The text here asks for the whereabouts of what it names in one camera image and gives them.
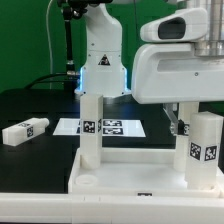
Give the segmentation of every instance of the black table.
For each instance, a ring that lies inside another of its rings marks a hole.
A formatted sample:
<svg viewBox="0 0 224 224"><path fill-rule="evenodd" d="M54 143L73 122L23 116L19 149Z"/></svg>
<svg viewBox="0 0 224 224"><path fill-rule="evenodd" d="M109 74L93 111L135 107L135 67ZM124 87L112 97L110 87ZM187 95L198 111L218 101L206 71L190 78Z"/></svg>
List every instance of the black table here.
<svg viewBox="0 0 224 224"><path fill-rule="evenodd" d="M79 136L52 134L60 118L80 117L79 101L63 90L14 89L0 94L0 108L0 192L67 193ZM204 103L200 110L213 108ZM46 133L17 147L2 144L2 129L32 117L50 120ZM141 120L146 134L145 138L103 137L104 147L175 147L170 121L160 104L104 105L104 119Z"/></svg>

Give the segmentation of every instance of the blue light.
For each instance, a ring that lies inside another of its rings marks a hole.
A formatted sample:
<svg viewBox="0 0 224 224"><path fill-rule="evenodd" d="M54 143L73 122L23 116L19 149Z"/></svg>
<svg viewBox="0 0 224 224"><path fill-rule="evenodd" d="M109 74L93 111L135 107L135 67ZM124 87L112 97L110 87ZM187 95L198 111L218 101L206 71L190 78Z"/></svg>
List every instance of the blue light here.
<svg viewBox="0 0 224 224"><path fill-rule="evenodd" d="M82 91L83 89L83 68L80 69L80 80L79 80L79 87L77 88L78 91Z"/></svg>
<svg viewBox="0 0 224 224"><path fill-rule="evenodd" d="M128 92L128 70L125 68L125 91Z"/></svg>

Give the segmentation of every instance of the green wall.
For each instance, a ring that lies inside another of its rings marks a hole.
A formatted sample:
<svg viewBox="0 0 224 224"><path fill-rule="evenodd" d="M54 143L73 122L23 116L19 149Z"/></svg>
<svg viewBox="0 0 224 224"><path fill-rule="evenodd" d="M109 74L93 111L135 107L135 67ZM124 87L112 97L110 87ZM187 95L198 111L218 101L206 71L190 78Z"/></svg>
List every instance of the green wall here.
<svg viewBox="0 0 224 224"><path fill-rule="evenodd" d="M49 0L1 0L0 7L0 92L23 88L34 79L50 73L46 32L46 11ZM108 5L108 11L119 19L123 28L123 64L131 74L133 58L142 42L136 34L134 4ZM163 0L142 0L137 3L137 28L151 20L174 12L175 8ZM85 21L72 22L74 57L80 68L86 57ZM65 71L64 22L56 0L50 11L54 72Z"/></svg>

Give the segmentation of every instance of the black cable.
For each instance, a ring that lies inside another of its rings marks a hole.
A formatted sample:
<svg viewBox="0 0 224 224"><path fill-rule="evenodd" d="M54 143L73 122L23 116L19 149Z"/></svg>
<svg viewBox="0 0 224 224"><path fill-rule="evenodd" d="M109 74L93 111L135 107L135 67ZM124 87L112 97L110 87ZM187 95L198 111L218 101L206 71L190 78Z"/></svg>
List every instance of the black cable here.
<svg viewBox="0 0 224 224"><path fill-rule="evenodd" d="M69 82L72 83L73 80L39 81L39 82L35 82L32 86L34 86L34 85L36 85L36 84L43 84L43 83L63 83L63 84L64 84L64 83L69 83Z"/></svg>
<svg viewBox="0 0 224 224"><path fill-rule="evenodd" d="M134 1L134 14L135 14L135 30L136 30L136 41L138 43L138 48L141 46L140 44L140 36L139 36L139 33L138 33L138 16L137 16L137 4L136 4L136 0L133 0Z"/></svg>
<svg viewBox="0 0 224 224"><path fill-rule="evenodd" d="M66 73L57 73L57 74L52 74L52 75L45 75L42 76L36 80L34 80L33 82L31 82L30 84L28 84L27 86L24 87L24 89L31 89L32 86L34 86L37 82L42 81L44 79L49 79L49 78L54 78L54 77L60 77L60 76L67 76Z"/></svg>

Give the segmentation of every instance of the white pillar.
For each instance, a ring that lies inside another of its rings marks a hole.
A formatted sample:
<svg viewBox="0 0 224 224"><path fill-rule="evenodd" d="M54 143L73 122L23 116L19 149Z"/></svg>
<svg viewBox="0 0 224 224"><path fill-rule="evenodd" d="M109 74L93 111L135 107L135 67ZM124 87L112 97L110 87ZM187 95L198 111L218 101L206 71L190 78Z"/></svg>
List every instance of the white pillar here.
<svg viewBox="0 0 224 224"><path fill-rule="evenodd" d="M185 180L188 189L212 189L222 136L223 117L203 112L191 116Z"/></svg>
<svg viewBox="0 0 224 224"><path fill-rule="evenodd" d="M84 95L81 97L81 166L96 169L101 163L103 96Z"/></svg>

